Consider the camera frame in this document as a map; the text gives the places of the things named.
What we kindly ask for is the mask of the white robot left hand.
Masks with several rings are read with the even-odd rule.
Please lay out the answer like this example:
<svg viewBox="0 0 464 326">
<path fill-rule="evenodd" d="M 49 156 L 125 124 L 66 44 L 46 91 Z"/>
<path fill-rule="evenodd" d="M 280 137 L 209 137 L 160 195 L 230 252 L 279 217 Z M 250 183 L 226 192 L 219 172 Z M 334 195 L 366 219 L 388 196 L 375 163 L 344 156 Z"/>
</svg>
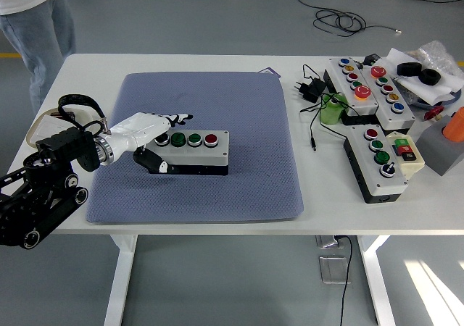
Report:
<svg viewBox="0 0 464 326">
<path fill-rule="evenodd" d="M 190 120 L 192 117 L 191 114 L 135 113 L 111 127 L 107 133 L 99 135 L 101 152 L 105 156 L 105 159 L 101 157 L 101 163 L 110 165 L 116 162 L 124 152 L 129 151 L 134 153 L 135 161 L 151 173 L 177 173 L 176 168 L 170 166 L 154 152 L 150 150 L 145 152 L 145 145 L 175 127 L 176 124 L 184 125 L 185 120 Z"/>
</svg>

